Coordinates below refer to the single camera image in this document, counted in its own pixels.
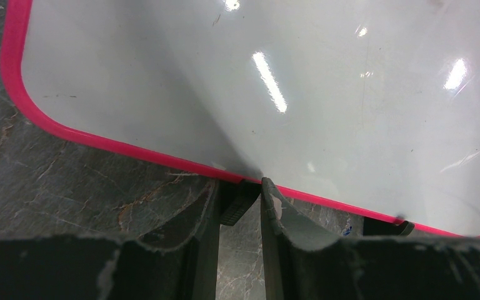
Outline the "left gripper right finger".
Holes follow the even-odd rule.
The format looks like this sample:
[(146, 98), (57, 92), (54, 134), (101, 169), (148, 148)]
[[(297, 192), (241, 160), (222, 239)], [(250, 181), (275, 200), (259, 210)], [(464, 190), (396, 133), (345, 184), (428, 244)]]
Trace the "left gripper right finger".
[(267, 177), (261, 232), (268, 299), (480, 299), (480, 239), (343, 237)]

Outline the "pink framed whiteboard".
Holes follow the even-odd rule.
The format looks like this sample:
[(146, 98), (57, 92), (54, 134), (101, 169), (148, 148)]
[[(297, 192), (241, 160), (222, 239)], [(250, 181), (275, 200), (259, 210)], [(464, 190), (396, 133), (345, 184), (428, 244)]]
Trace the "pink framed whiteboard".
[(9, 1), (0, 63), (59, 138), (480, 236), (480, 1)]

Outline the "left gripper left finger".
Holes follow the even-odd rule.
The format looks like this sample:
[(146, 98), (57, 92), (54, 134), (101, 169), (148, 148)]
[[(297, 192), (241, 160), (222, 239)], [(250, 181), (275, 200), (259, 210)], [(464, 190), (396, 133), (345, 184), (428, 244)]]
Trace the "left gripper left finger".
[(220, 192), (139, 238), (0, 237), (0, 299), (214, 299)]

